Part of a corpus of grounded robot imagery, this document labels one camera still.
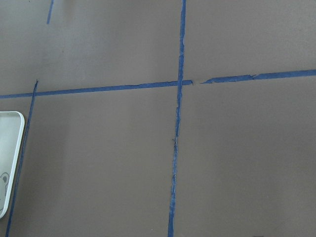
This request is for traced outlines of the white rectangular plate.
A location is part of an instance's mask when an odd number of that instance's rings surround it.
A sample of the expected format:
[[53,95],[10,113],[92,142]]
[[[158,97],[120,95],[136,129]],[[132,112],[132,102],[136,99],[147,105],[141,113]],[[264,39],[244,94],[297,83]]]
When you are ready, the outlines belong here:
[[8,210],[13,180],[19,156],[24,116],[18,111],[0,113],[0,217]]

